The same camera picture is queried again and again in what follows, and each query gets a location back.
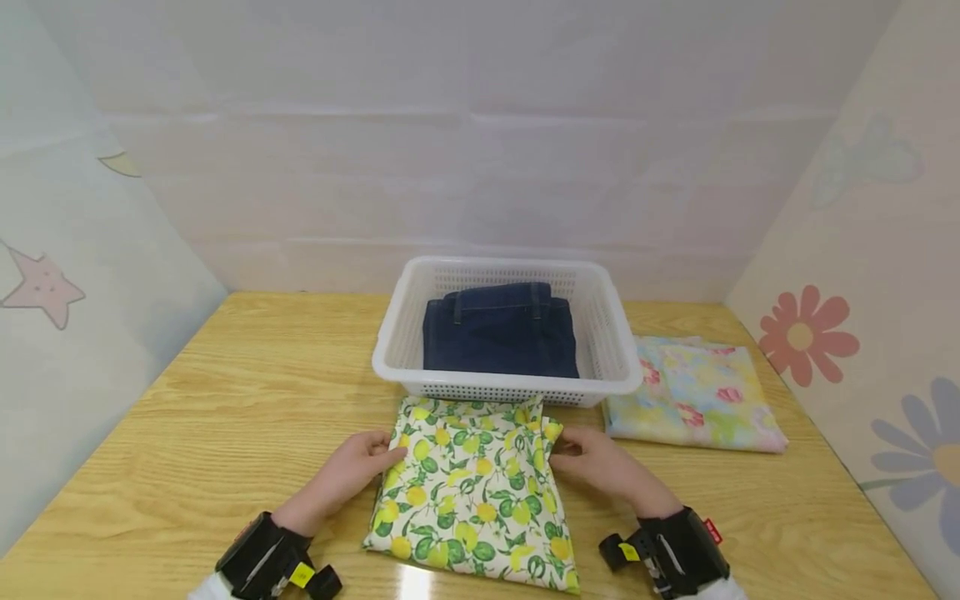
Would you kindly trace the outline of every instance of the wood grain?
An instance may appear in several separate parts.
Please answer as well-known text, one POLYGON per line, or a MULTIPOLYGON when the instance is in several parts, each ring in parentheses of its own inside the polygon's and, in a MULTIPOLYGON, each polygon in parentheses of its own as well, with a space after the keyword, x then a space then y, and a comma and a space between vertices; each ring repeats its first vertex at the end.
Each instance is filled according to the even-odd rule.
MULTIPOLYGON (((306 481, 349 434, 389 429, 402 389, 373 374, 388 298, 232 295, 0 563, 0 597, 182 598, 259 511, 306 481)), ((624 442, 717 524, 754 600, 933 598, 872 506, 719 305, 629 303, 635 333, 750 348, 790 447, 766 456, 624 442)), ((601 426, 598 409, 549 408, 601 426)), ((633 531, 629 513, 561 481, 583 597, 653 598, 640 567, 610 574, 596 544, 633 531)), ((328 523, 312 551, 350 598, 559 598, 402 564, 360 549, 373 489, 328 523)))

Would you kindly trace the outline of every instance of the folded fabric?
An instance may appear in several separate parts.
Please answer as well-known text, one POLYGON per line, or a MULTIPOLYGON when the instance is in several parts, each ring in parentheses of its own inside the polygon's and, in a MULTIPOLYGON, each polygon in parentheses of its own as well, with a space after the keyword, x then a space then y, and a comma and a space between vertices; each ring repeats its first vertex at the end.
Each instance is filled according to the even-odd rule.
POLYGON ((563 428, 521 403, 407 397, 363 547, 457 573, 579 594, 547 460, 563 428))
POLYGON ((750 352, 699 338, 640 338, 643 383, 603 403, 607 433, 663 444, 782 453, 750 352))
POLYGON ((570 304, 549 283, 453 292, 427 303, 423 368, 579 377, 570 304))

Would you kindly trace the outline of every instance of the white sleeve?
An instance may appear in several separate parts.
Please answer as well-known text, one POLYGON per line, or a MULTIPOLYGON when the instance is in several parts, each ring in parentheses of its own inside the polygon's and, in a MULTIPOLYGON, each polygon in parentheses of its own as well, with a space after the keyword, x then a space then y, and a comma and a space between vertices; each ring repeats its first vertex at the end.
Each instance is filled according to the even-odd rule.
POLYGON ((701 589, 695 596, 683 596, 678 600, 747 600, 747 594, 730 576, 701 589))
POLYGON ((199 588, 187 594, 186 600, 230 600, 233 595, 220 573, 211 573, 199 588))

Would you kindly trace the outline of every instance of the pink floral cloth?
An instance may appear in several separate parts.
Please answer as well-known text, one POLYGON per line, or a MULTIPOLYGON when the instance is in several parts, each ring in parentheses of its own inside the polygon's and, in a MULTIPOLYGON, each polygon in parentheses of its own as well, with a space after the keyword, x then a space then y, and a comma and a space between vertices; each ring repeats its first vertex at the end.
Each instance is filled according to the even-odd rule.
POLYGON ((699 338, 636 337, 643 383, 603 403, 607 433, 663 444, 782 453, 746 348, 699 338))

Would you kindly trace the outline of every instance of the pink flower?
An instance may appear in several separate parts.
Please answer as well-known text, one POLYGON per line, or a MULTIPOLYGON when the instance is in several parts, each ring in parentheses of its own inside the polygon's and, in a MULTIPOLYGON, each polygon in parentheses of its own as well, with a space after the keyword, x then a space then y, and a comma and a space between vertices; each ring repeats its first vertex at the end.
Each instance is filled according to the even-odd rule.
POLYGON ((659 385, 660 372, 654 368, 654 364, 648 360, 640 359, 640 365, 643 367, 643 385, 659 385))
POLYGON ((860 350, 860 341, 836 327, 850 316, 850 306, 840 296, 820 303, 820 289, 807 285, 797 297, 783 292, 773 308, 773 316, 760 320, 765 332, 758 342, 778 373, 790 370, 801 387, 813 382, 813 366, 830 383, 843 381, 843 372, 831 356, 846 358, 860 350))
POLYGON ((704 414, 693 408, 689 404, 677 403, 677 408, 680 409, 680 418, 683 420, 684 424, 688 427, 703 427, 704 426, 704 414))
POLYGON ((717 397, 728 404, 739 404, 743 401, 743 394, 736 388, 720 388, 717 397))

